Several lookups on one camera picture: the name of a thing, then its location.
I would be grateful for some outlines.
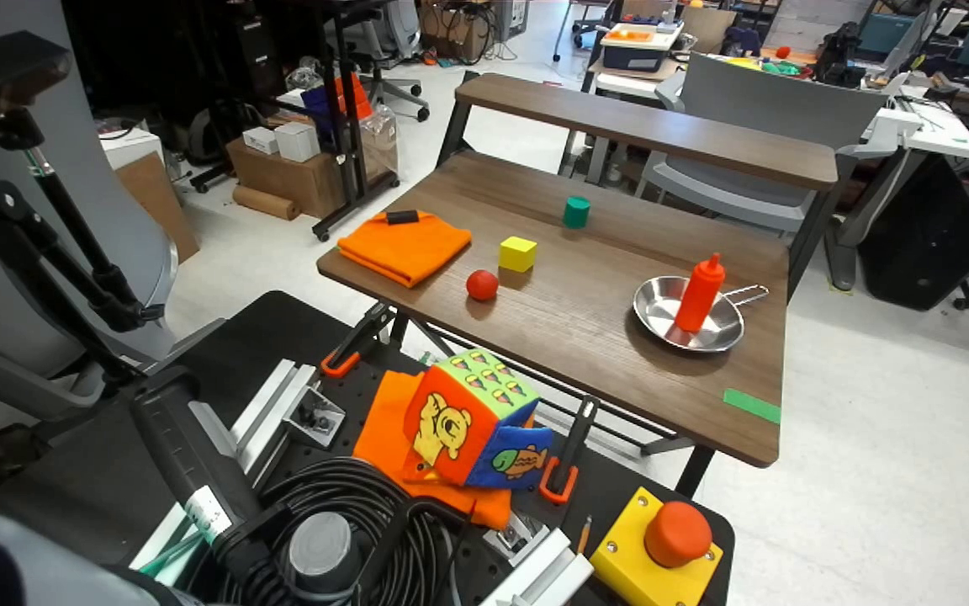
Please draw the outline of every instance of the black cable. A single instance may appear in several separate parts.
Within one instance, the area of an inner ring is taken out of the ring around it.
[[[452,548],[444,523],[452,517],[436,505],[409,500],[384,470],[355,458],[330,458],[316,468],[273,486],[262,496],[262,517],[250,530],[244,541],[262,541],[264,554],[251,554],[250,577],[222,577],[214,603],[298,603],[310,600],[281,581],[279,562],[297,524],[316,513],[339,513],[358,544],[365,564],[355,585],[330,596],[330,603],[358,606],[435,606],[446,603]],[[397,541],[388,562],[370,562],[384,541]]]

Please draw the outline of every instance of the silver pan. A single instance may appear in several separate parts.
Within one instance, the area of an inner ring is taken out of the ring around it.
[[[657,276],[657,278],[641,283],[640,294],[632,294],[629,305],[657,340],[662,340],[675,350],[689,350],[689,353],[734,350],[748,334],[741,305],[769,294],[764,283],[726,291],[716,295],[699,334],[684,334],[680,327],[671,327],[675,312],[680,312],[684,286],[686,286],[686,278]]]

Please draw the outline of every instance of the green tape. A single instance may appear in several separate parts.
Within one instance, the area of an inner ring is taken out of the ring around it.
[[[743,393],[743,389],[723,389],[723,405],[726,405],[726,407],[736,407],[736,410],[743,410],[743,413],[752,413],[752,416],[760,416],[760,422],[766,422],[766,425],[779,425],[779,407],[776,407],[776,405],[760,401],[760,397],[751,397],[751,393]]]

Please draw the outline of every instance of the red bottle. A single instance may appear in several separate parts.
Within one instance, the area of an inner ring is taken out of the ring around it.
[[[705,322],[716,304],[723,278],[726,278],[726,269],[721,263],[721,251],[694,267],[686,291],[684,291],[680,312],[675,312],[675,327],[684,334],[699,334],[699,327]]]

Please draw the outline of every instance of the orange cloth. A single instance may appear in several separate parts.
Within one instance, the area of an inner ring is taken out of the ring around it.
[[[472,514],[475,524],[508,530],[511,523],[511,491],[508,488],[457,488],[439,483],[422,483],[406,468],[417,462],[409,439],[400,431],[406,405],[417,393],[419,376],[388,371],[370,416],[358,426],[352,458],[376,465],[389,483],[397,483],[412,499],[436,499],[453,513]]]
[[[472,246],[472,229],[457,229],[427,213],[417,213],[417,221],[388,224],[388,215],[381,213],[339,240],[339,255],[412,291],[444,269],[465,246]]]

